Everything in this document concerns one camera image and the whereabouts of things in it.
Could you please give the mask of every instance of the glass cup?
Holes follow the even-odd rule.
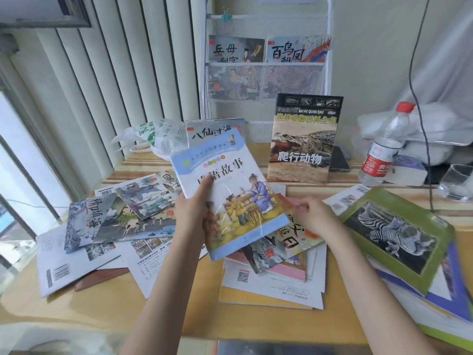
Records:
[[[445,198],[469,202],[473,198],[473,167],[452,164],[442,177],[437,191]]]

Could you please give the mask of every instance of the illustrated purple robe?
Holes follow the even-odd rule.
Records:
[[[263,182],[258,181],[256,185],[251,187],[251,195],[253,196],[252,201],[262,212],[266,211],[266,209],[272,205],[271,196]]]

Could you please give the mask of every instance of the water bottle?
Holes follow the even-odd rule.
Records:
[[[414,103],[399,102],[396,113],[381,125],[358,173],[358,179],[363,185],[373,187],[383,183],[393,163],[393,157],[406,142],[410,124],[409,113],[414,107]]]

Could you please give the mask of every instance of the red bottle cap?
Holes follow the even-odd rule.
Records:
[[[412,102],[399,102],[396,107],[397,112],[411,113],[415,107],[415,103]]]

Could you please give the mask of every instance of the hand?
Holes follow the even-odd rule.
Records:
[[[325,239],[328,245],[348,234],[329,205],[315,197],[306,197],[301,203],[306,203],[308,209],[296,209],[297,219],[304,228]]]
[[[207,174],[202,180],[192,198],[186,199],[181,193],[176,199],[176,233],[178,235],[192,235],[204,239],[202,221],[207,214],[205,201],[212,188],[213,177]]]

